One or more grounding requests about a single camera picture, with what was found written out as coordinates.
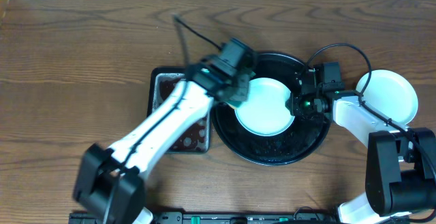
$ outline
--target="black tray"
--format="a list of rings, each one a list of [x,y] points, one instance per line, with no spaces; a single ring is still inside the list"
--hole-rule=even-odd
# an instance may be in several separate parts
[[[160,90],[163,87],[160,86],[159,90],[155,91],[157,83],[160,81],[168,81],[167,84],[172,84],[171,78],[173,78],[172,80],[182,78],[184,73],[185,68],[183,67],[157,67],[151,72],[147,116],[149,116],[164,101],[160,94]],[[172,89],[165,89],[164,91],[165,92],[163,92],[163,96],[164,98],[167,98]],[[193,135],[193,133],[200,133],[201,130],[203,130],[201,134]],[[209,149],[210,140],[211,120],[210,114],[207,114],[206,117],[200,119],[190,128],[188,128],[186,132],[170,147],[167,153],[205,153]]]
[[[300,92],[297,73],[304,66],[296,57],[280,52],[261,52],[252,78],[273,78],[286,85],[294,95]],[[233,109],[226,104],[211,111],[213,125],[224,144],[237,155],[262,165],[297,162],[311,154],[324,140],[330,121],[322,114],[297,116],[284,132],[260,136],[247,131]]]

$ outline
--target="wooden table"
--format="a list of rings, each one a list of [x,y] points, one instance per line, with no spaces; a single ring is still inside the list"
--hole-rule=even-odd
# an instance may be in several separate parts
[[[412,127],[436,131],[436,0],[11,0],[0,28],[0,222],[67,223],[83,152],[144,120],[151,71],[182,65],[171,21],[224,42],[307,59],[349,42],[374,69],[407,78],[420,102]],[[213,47],[189,36],[193,59]],[[348,88],[367,72],[353,50]],[[287,166],[249,163],[213,132],[205,155],[166,155],[148,203],[186,211],[293,212],[329,208],[364,191],[366,148],[333,125],[324,143]]]

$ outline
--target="black cable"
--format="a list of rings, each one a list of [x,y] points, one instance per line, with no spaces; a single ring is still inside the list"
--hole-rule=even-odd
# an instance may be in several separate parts
[[[188,48],[187,48],[187,44],[186,44],[186,41],[185,41],[185,36],[183,35],[182,29],[180,28],[180,24],[183,25],[184,27],[188,28],[190,31],[193,31],[194,33],[196,33],[196,32],[193,29],[191,29],[190,27],[188,27],[180,19],[179,16],[173,15],[173,19],[174,19],[174,26],[176,27],[176,30],[177,30],[177,33],[178,33],[178,38],[179,38],[179,41],[180,41],[181,47],[182,47],[183,60],[184,60],[184,62],[186,64],[186,66],[188,66],[191,61],[189,60]],[[174,106],[168,112],[166,112],[152,127],[150,127],[150,129],[147,132],[145,132],[144,135],[142,135],[135,142],[135,144],[133,144],[133,146],[130,148],[129,154],[127,154],[126,158],[124,159],[124,161],[121,164],[121,171],[120,171],[119,175],[121,175],[125,171],[126,163],[129,161],[130,157],[134,153],[136,153],[136,149],[139,147],[139,145],[141,145],[143,139],[145,139],[146,136],[148,136],[160,123],[162,123],[162,121],[164,121],[174,110],[176,110],[178,108],[178,105],[180,104],[180,102],[182,102],[183,97],[185,96],[185,93],[186,93],[186,90],[187,90],[187,87],[188,87],[188,83],[187,82],[188,82],[188,80],[186,80],[186,83],[185,83],[185,85],[183,87],[181,96],[176,101]]]
[[[210,40],[207,37],[204,37],[203,35],[201,35],[200,33],[198,33],[196,30],[192,29],[190,26],[188,26],[186,23],[183,22],[183,20],[177,16],[174,15],[174,21],[176,21],[177,23],[181,24],[182,26],[184,26],[186,29],[190,30],[193,34],[197,35],[198,37],[202,38],[204,41],[212,44],[214,47],[216,47],[219,51],[222,50],[221,46],[218,45],[217,43],[215,43],[214,41]]]
[[[436,184],[436,170],[435,170],[435,166],[431,163],[430,157],[429,155],[424,151],[424,149],[421,147],[421,145],[419,145],[416,141],[415,138],[411,135],[411,133],[413,133],[413,131],[411,129],[409,129],[409,131],[411,133],[407,133],[406,130],[404,130],[403,128],[399,127],[398,125],[396,125],[395,123],[392,122],[391,118],[385,118],[383,117],[381,114],[377,113],[376,111],[370,109],[370,107],[368,107],[365,104],[365,101],[362,100],[363,97],[363,93],[365,92],[365,90],[368,87],[369,81],[371,80],[371,72],[373,71],[371,68],[371,64],[368,60],[368,57],[366,56],[365,53],[363,53],[363,51],[361,51],[361,49],[355,47],[352,44],[346,44],[346,43],[338,43],[338,44],[331,44],[328,46],[325,46],[321,49],[319,49],[317,52],[315,52],[315,54],[312,55],[311,58],[309,58],[309,60],[305,63],[305,67],[303,68],[303,70],[300,72],[300,74],[302,74],[304,71],[308,70],[309,68],[309,64],[312,62],[312,60],[321,52],[323,52],[324,50],[328,49],[328,48],[332,48],[332,47],[337,47],[337,46],[346,46],[346,47],[350,47],[354,50],[356,50],[357,52],[359,52],[362,57],[365,59],[365,61],[367,62],[368,65],[368,79],[365,82],[365,85],[363,86],[362,90],[360,91],[360,94],[358,96],[358,100],[360,105],[365,108],[368,112],[370,112],[372,115],[376,116],[377,118],[379,118],[380,120],[382,120],[383,122],[385,122],[386,126],[390,125],[395,129],[398,129],[413,145],[414,147],[416,147],[416,149],[419,151],[419,153],[421,154],[421,156],[424,158],[424,160],[426,161],[427,165],[430,167],[431,170],[431,174],[433,175],[433,180],[435,181]],[[402,221],[409,221],[411,223],[426,223],[429,221],[432,221],[435,217],[436,217],[436,208],[433,209],[434,211],[426,218],[423,219],[410,219],[410,218],[405,218],[405,217],[393,217],[393,219],[396,220],[402,220]]]
[[[303,208],[311,209],[312,212],[315,214],[316,218],[318,219],[318,221],[321,221],[321,219],[320,219],[320,217],[318,216],[318,214],[317,214],[317,213],[312,209],[312,207],[309,207],[309,206],[302,206],[302,207],[299,207],[298,210],[294,213],[294,220],[297,219],[297,214],[298,214],[298,213],[300,212],[300,210],[303,209]]]

